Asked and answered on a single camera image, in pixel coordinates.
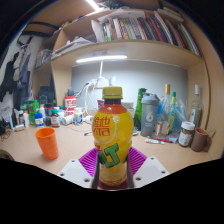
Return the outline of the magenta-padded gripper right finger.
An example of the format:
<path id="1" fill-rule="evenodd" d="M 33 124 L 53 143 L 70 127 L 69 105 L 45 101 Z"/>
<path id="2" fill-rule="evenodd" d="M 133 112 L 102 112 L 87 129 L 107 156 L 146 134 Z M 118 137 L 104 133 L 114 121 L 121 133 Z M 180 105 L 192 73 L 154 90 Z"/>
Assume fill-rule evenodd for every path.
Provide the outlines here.
<path id="1" fill-rule="evenodd" d="M 129 188 L 141 188 L 168 174 L 169 172 L 156 157 L 147 157 L 134 147 L 130 148 L 127 156 L 127 183 Z"/>

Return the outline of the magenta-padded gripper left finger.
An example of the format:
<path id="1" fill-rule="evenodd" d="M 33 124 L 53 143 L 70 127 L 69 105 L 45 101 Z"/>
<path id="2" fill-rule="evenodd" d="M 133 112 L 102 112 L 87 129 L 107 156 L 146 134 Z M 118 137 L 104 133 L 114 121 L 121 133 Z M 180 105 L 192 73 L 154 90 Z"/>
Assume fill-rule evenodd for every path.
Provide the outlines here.
<path id="1" fill-rule="evenodd" d="M 71 159 L 58 176 L 78 186 L 97 189 L 99 183 L 98 152 L 95 148 L 79 159 Z"/>

